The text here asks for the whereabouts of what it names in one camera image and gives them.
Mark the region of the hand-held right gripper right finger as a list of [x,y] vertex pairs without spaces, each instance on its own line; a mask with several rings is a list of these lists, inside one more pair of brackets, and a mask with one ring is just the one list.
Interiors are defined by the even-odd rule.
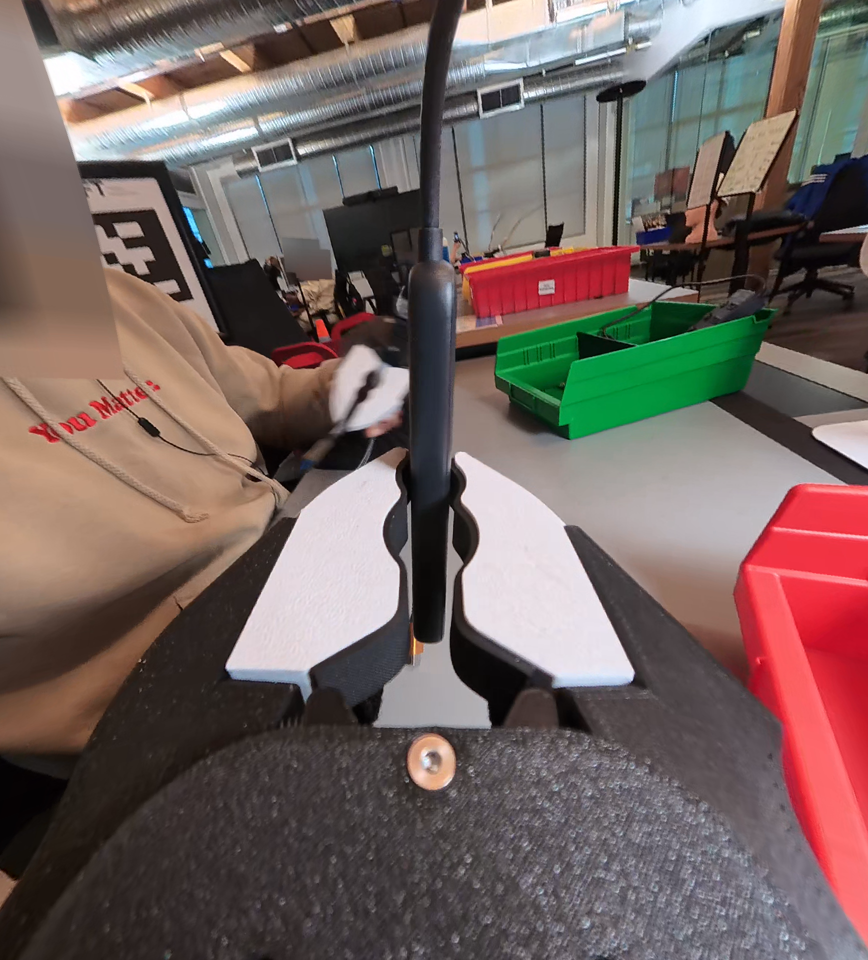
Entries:
[[457,453],[453,467],[460,640],[554,690],[632,684],[635,668],[565,522],[469,453]]

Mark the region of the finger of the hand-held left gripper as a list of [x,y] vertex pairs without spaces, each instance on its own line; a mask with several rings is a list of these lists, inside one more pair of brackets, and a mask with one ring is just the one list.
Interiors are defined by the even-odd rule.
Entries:
[[398,419],[408,390],[406,368],[378,366],[371,370],[355,390],[347,413],[347,432],[370,433]]
[[352,346],[334,369],[329,390],[333,425],[376,425],[382,420],[383,361],[372,347]]

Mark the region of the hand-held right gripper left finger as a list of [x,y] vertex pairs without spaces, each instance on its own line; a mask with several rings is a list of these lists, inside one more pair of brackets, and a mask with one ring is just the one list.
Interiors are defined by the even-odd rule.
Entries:
[[405,457],[396,448],[345,474],[289,524],[227,659],[230,678],[363,702],[406,666]]

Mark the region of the dark grey slim usb hub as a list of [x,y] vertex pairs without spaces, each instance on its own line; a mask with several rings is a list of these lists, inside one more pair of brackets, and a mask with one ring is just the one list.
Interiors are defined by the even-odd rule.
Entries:
[[412,621],[424,645],[445,630],[455,337],[452,266],[419,262],[408,289],[408,419]]

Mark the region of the green plastic bin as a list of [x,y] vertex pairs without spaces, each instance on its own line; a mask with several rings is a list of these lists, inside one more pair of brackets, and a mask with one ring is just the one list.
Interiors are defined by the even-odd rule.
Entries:
[[[494,379],[512,405],[575,440],[739,392],[776,315],[690,328],[716,306],[658,300],[502,338]],[[635,344],[580,360],[576,334]]]

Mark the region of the red plastic bin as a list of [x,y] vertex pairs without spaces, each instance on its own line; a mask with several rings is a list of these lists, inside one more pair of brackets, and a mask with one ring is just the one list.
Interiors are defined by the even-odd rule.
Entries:
[[868,947],[868,486],[792,487],[733,594],[793,809]]

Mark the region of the person's left forearm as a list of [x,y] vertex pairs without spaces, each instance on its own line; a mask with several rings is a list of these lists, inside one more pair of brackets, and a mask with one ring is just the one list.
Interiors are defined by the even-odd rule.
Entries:
[[229,406],[262,445],[308,449],[332,431],[331,389],[340,360],[314,368],[279,366],[245,347],[225,345],[210,330],[201,333],[199,349]]

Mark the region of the black display board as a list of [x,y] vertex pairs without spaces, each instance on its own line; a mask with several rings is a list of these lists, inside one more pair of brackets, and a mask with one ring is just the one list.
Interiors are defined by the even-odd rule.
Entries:
[[421,191],[368,191],[321,211],[337,272],[411,268],[419,259]]

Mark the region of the black bin divider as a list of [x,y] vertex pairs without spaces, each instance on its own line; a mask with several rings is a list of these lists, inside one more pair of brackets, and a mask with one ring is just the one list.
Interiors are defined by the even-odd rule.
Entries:
[[579,331],[576,334],[578,359],[591,359],[632,350],[636,345],[603,335],[604,332],[590,333]]

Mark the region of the framed black-white marker sign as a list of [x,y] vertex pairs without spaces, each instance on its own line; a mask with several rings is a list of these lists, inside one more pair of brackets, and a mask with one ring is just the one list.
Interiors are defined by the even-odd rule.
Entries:
[[104,264],[148,283],[224,332],[208,256],[164,162],[77,166]]

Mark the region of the person's beige hoodie torso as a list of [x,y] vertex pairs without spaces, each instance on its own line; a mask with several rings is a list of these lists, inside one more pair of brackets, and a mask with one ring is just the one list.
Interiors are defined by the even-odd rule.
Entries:
[[281,498],[200,352],[213,330],[147,283],[105,279],[115,377],[0,379],[0,754],[79,753]]

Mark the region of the black floor lamp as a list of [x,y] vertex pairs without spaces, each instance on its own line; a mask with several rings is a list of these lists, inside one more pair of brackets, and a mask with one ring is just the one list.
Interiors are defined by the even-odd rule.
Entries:
[[624,162],[625,104],[644,91],[646,78],[631,78],[609,86],[596,94],[600,106],[613,107],[612,193],[610,206],[610,245],[620,245],[620,213]]

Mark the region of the wooden notice board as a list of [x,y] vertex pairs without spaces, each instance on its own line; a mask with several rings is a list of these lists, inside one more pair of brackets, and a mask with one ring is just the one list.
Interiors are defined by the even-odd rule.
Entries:
[[718,198],[736,151],[735,138],[728,130],[716,133],[701,144],[692,171],[687,210],[703,209]]
[[717,187],[719,199],[756,195],[764,189],[797,116],[797,110],[790,110],[755,121],[745,130]]

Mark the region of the black office chair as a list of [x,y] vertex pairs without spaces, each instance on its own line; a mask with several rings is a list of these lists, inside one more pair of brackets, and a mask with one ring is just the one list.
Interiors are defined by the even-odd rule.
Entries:
[[815,166],[785,209],[799,214],[802,223],[776,252],[776,278],[768,300],[787,295],[785,311],[790,311],[801,298],[823,291],[851,306],[855,287],[825,280],[820,273],[829,267],[858,266],[862,241],[827,243],[821,236],[868,225],[868,152],[859,157],[846,154]]

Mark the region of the red handled crate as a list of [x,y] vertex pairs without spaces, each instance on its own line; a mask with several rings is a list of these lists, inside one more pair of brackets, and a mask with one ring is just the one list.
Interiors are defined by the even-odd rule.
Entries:
[[341,318],[335,322],[331,329],[329,345],[335,354],[341,352],[346,335],[351,333],[357,327],[378,319],[378,316],[372,313],[361,311],[346,318]]
[[271,359],[277,366],[294,370],[316,369],[338,357],[337,352],[329,345],[313,341],[284,345],[271,354]]

